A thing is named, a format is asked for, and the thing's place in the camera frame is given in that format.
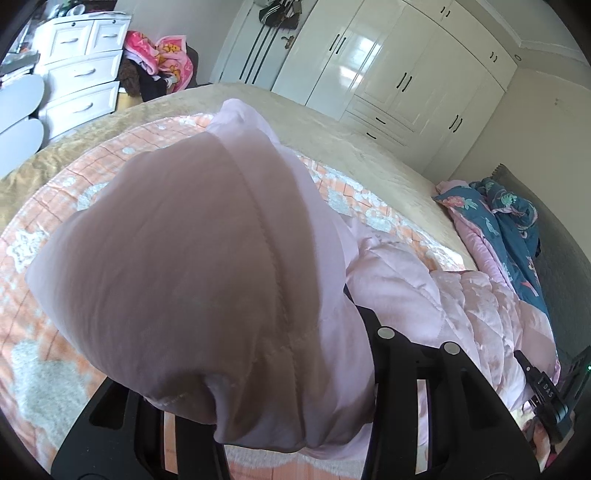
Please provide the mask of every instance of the pink comforter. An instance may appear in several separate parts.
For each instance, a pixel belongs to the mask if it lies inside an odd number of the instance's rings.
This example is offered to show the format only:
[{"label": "pink comforter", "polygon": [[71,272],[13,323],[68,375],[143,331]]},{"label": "pink comforter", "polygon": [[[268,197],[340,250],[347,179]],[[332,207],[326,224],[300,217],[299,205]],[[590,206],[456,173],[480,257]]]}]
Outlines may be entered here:
[{"label": "pink comforter", "polygon": [[[222,443],[365,455],[373,362],[345,282],[412,341],[461,345],[510,410],[525,400],[514,349],[558,374],[543,313],[484,273],[430,273],[406,244],[339,216],[238,100],[206,132],[129,160],[55,231],[27,281],[95,367],[217,424]],[[420,401],[424,443],[424,390]]]}]

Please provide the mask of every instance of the beige bedspread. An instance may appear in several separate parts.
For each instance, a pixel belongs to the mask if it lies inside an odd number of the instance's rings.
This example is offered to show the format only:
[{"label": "beige bedspread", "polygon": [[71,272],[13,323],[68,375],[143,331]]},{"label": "beige bedspread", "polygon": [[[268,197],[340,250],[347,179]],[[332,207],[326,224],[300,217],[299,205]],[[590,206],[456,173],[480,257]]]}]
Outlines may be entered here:
[{"label": "beige bedspread", "polygon": [[41,150],[0,180],[0,231],[35,191],[88,149],[159,118],[217,112],[229,98],[257,109],[284,145],[351,176],[435,240],[460,253],[466,268],[476,269],[451,220],[432,201],[436,191],[431,182],[348,127],[274,93],[239,83],[185,90],[115,112]]}]

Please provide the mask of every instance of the white wardrobe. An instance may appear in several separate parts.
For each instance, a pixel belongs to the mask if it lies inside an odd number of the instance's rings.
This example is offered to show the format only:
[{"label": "white wardrobe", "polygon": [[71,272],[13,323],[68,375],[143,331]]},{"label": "white wardrobe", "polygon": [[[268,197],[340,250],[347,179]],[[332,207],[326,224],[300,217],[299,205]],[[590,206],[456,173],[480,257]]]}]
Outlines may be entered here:
[{"label": "white wardrobe", "polygon": [[452,0],[318,0],[273,92],[448,179],[517,65]]}]

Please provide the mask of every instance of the pile of clothes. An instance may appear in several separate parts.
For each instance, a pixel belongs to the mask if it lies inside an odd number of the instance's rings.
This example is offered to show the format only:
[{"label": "pile of clothes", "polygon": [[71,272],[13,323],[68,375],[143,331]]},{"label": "pile of clothes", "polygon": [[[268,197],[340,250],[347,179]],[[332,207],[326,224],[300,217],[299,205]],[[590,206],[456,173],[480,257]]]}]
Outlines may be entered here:
[{"label": "pile of clothes", "polygon": [[184,35],[163,37],[154,44],[141,32],[127,32],[119,81],[129,96],[148,102],[185,89],[192,77]]}]

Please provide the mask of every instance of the bag hanging on door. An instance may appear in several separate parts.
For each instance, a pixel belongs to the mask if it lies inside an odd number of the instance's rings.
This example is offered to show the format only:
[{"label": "bag hanging on door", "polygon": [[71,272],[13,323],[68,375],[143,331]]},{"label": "bag hanging on door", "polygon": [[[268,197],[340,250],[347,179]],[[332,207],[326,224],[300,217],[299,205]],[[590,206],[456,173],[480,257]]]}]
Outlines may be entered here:
[{"label": "bag hanging on door", "polygon": [[[290,10],[293,13],[288,17],[287,14]],[[275,0],[271,5],[259,11],[259,20],[267,27],[295,30],[298,27],[300,14],[300,0]]]}]

